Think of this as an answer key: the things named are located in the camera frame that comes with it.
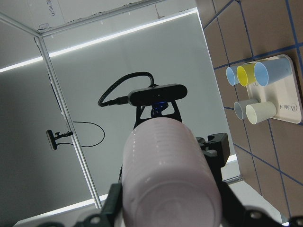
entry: blue cup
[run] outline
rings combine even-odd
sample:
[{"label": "blue cup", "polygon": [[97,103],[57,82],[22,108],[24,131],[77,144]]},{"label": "blue cup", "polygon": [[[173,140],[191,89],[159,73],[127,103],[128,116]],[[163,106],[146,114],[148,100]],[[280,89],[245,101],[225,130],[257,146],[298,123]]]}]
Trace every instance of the blue cup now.
[{"label": "blue cup", "polygon": [[227,67],[226,69],[227,80],[232,86],[239,84],[239,80],[237,77],[237,67],[238,66],[231,66],[231,67]]},{"label": "blue cup", "polygon": [[267,86],[290,76],[292,69],[288,59],[279,58],[257,62],[255,64],[254,74],[257,82],[261,86]]}]

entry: metal bar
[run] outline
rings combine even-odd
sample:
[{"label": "metal bar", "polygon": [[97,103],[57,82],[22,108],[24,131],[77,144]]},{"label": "metal bar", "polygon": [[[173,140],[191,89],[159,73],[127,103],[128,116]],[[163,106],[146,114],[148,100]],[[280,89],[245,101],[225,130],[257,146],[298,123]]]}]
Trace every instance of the metal bar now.
[{"label": "metal bar", "polygon": [[27,27],[26,25],[21,24],[20,22],[14,20],[13,18],[10,18],[10,17],[6,16],[5,14],[3,14],[1,12],[0,12],[0,21],[2,21],[5,24],[8,24],[10,26],[19,28],[22,31],[25,31],[25,32],[27,32],[31,35],[36,36],[36,37],[40,37],[40,34],[36,30],[33,30],[33,29]]},{"label": "metal bar", "polygon": [[75,150],[76,150],[76,153],[77,153],[77,156],[78,156],[78,160],[80,162],[83,174],[85,176],[85,180],[86,180],[87,185],[89,187],[90,194],[91,194],[91,196],[92,196],[92,198],[95,202],[96,208],[100,209],[100,208],[102,208],[102,205],[101,205],[97,190],[95,188],[94,182],[93,182],[92,177],[90,175],[89,168],[87,166],[85,157],[83,155],[82,147],[80,145],[80,142],[79,142],[78,137],[77,137],[77,133],[76,133],[75,128],[73,126],[71,116],[68,112],[67,105],[65,103],[65,100],[64,100],[64,97],[63,97],[63,94],[62,94],[62,91],[61,91],[61,88],[60,88],[60,85],[59,85],[59,81],[58,81],[58,78],[57,78],[56,73],[54,71],[54,68],[53,68],[51,59],[49,57],[49,53],[47,51],[47,48],[46,48],[45,42],[43,40],[43,37],[39,37],[37,41],[39,43],[39,47],[40,47],[40,50],[41,50],[41,55],[44,59],[44,63],[45,63],[47,72],[48,72],[49,77],[51,79],[51,83],[53,85],[55,95],[58,99],[60,108],[62,110],[62,115],[64,116],[64,119],[67,122],[67,126],[68,126],[69,130],[73,132],[73,135],[71,136],[71,140],[72,140],[72,143],[74,144],[74,147],[75,147]]},{"label": "metal bar", "polygon": [[228,185],[243,181],[242,175],[234,176],[232,178],[226,179],[223,182],[226,182]]},{"label": "metal bar", "polygon": [[85,25],[85,24],[88,24],[88,23],[91,23],[91,22],[103,20],[103,19],[108,18],[108,17],[116,16],[118,14],[126,13],[126,12],[129,12],[129,11],[139,9],[139,8],[142,8],[142,7],[145,7],[145,6],[149,6],[149,5],[152,5],[152,4],[156,4],[156,3],[162,2],[162,1],[165,1],[165,0],[142,0],[142,1],[139,1],[139,2],[134,2],[134,3],[124,5],[122,7],[116,8],[116,9],[112,9],[112,10],[109,10],[109,11],[105,11],[105,12],[101,12],[101,13],[92,15],[90,17],[78,19],[78,20],[72,21],[70,23],[67,23],[65,25],[50,28],[45,32],[41,31],[40,35],[42,37],[53,35],[55,33],[62,32],[64,30],[68,30],[68,29],[71,29],[71,28],[74,28],[74,27],[77,27],[77,26]]}]

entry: cup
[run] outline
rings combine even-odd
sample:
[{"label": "cup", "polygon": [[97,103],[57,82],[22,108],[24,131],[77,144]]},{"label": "cup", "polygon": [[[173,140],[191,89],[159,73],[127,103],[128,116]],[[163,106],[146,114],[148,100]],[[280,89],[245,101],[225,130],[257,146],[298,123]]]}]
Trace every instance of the cup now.
[{"label": "cup", "polygon": [[290,76],[292,74],[292,69],[288,59],[279,58],[257,62],[254,73],[257,82],[261,86],[267,86]]},{"label": "cup", "polygon": [[227,80],[232,86],[239,84],[239,80],[237,77],[237,67],[238,66],[231,66],[231,67],[227,67],[226,69]]},{"label": "cup", "polygon": [[255,103],[246,106],[246,115],[250,123],[257,124],[276,115],[272,102]]},{"label": "cup", "polygon": [[256,99],[247,99],[247,100],[235,102],[233,104],[233,108],[235,110],[237,117],[240,120],[245,119],[247,117],[246,110],[245,110],[246,106],[249,104],[254,104],[254,103],[259,103],[259,101]]},{"label": "cup", "polygon": [[255,63],[244,64],[237,67],[237,77],[242,86],[247,86],[256,81],[254,75]]}]

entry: logo on tray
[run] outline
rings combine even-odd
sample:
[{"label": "logo on tray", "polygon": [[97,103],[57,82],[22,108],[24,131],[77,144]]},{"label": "logo on tray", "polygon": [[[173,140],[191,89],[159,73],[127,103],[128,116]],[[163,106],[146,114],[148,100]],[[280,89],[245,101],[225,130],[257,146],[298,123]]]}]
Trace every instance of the logo on tray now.
[{"label": "logo on tray", "polygon": [[298,106],[295,103],[293,103],[291,105],[280,104],[280,109],[281,110],[291,110],[293,112],[296,112],[298,110]]}]

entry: yellow cup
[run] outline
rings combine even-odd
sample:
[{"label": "yellow cup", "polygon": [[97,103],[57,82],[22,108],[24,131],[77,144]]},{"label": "yellow cup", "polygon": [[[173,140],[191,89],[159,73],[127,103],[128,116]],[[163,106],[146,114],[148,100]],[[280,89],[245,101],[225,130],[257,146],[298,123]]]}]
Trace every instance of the yellow cup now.
[{"label": "yellow cup", "polygon": [[237,67],[237,77],[242,86],[247,86],[256,81],[254,74],[255,63],[245,64]]}]

